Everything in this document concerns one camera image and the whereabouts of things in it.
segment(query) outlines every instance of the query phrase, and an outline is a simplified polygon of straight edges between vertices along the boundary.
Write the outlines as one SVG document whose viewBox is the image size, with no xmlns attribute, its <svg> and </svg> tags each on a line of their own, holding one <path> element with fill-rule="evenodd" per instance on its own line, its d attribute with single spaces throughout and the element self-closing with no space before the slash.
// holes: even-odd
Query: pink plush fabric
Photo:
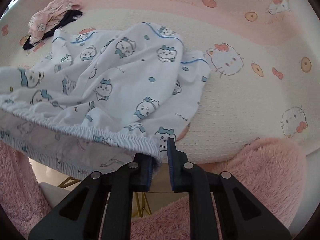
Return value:
<svg viewBox="0 0 320 240">
<path fill-rule="evenodd" d="M 0 204 L 28 239 L 30 230 L 51 211 L 28 157 L 0 141 Z"/>
<path fill-rule="evenodd" d="M 286 227 L 291 224 L 303 195 L 307 165 L 300 148 L 289 139 L 258 139 L 229 161 L 201 166 L 214 173 L 230 171 Z M 189 238 L 187 197 L 131 226 L 132 240 Z"/>
</svg>

